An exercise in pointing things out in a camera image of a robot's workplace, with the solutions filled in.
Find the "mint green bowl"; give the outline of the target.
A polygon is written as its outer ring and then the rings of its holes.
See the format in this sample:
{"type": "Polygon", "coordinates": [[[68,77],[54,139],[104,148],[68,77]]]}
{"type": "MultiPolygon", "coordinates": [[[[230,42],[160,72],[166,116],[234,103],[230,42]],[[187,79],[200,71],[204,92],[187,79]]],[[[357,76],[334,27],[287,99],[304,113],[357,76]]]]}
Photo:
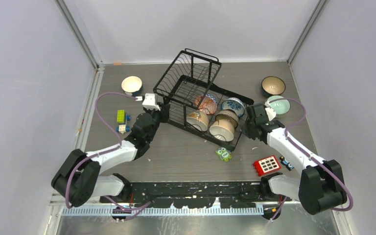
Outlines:
{"type": "Polygon", "coordinates": [[[290,110],[290,103],[287,99],[283,99],[281,95],[273,95],[266,99],[265,104],[269,105],[275,112],[276,116],[283,116],[290,110]]]}

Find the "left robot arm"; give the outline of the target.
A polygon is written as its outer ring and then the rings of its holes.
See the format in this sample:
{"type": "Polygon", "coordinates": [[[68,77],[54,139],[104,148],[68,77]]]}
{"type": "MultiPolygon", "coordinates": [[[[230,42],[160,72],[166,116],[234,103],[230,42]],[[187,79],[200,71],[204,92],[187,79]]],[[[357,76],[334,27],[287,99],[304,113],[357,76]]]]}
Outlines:
{"type": "Polygon", "coordinates": [[[160,124],[169,120],[170,105],[158,106],[159,110],[144,109],[120,143],[87,153],[75,149],[68,155],[51,181],[51,186],[68,201],[68,208],[80,207],[92,197],[112,196],[120,203],[130,198],[129,182],[124,177],[101,174],[147,152],[160,124]]]}

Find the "blue white patterned bowl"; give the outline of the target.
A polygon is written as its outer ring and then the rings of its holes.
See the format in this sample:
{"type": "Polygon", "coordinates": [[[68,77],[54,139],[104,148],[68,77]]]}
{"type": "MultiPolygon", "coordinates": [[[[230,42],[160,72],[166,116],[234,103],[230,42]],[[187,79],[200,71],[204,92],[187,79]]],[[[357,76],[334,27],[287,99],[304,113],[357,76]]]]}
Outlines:
{"type": "Polygon", "coordinates": [[[245,114],[245,106],[243,102],[236,97],[229,97],[220,105],[221,110],[232,110],[241,118],[245,114]]]}

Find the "teal bowl tan interior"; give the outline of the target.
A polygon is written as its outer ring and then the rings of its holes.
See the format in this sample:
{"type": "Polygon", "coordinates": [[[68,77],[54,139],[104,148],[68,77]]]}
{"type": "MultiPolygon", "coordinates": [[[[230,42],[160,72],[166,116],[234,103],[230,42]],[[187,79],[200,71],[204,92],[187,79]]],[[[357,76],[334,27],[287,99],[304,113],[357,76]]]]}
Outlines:
{"type": "Polygon", "coordinates": [[[261,93],[264,97],[281,95],[285,92],[285,90],[285,82],[276,76],[265,77],[261,82],[261,93]]]}

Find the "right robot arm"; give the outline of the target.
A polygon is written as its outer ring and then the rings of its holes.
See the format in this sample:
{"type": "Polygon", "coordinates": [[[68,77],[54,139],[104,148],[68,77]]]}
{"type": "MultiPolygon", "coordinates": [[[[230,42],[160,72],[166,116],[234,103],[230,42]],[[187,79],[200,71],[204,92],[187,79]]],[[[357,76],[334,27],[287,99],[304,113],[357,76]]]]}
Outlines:
{"type": "Polygon", "coordinates": [[[325,160],[298,142],[266,104],[246,107],[247,119],[242,126],[243,134],[258,139],[281,155],[294,166],[299,179],[273,173],[264,178],[260,195],[266,201],[278,195],[299,201],[311,215],[326,210],[349,211],[353,197],[345,186],[341,165],[336,160],[325,160]]]}

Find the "dark teal bowl white foot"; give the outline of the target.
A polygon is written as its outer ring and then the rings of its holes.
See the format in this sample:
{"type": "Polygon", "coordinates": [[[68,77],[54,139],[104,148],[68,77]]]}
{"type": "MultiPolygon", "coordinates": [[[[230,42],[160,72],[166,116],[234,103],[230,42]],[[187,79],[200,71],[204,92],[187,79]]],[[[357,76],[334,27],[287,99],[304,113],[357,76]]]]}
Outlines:
{"type": "Polygon", "coordinates": [[[142,80],[137,76],[129,76],[123,79],[121,88],[126,95],[138,96],[143,89],[142,80]]]}

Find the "black wire dish rack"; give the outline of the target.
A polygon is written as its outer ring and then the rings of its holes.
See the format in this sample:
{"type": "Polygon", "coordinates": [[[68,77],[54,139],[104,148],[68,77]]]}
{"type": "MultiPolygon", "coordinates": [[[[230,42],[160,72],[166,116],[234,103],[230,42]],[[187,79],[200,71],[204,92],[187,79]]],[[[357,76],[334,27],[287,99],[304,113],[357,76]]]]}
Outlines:
{"type": "Polygon", "coordinates": [[[240,128],[236,128],[234,139],[226,142],[216,139],[209,131],[196,129],[187,121],[187,115],[199,109],[200,102],[196,99],[203,100],[207,94],[215,97],[218,106],[230,97],[240,99],[245,106],[254,104],[251,98],[215,84],[221,65],[215,56],[185,48],[166,69],[153,92],[161,96],[165,104],[170,105],[169,124],[234,151],[242,136],[240,128]]]}

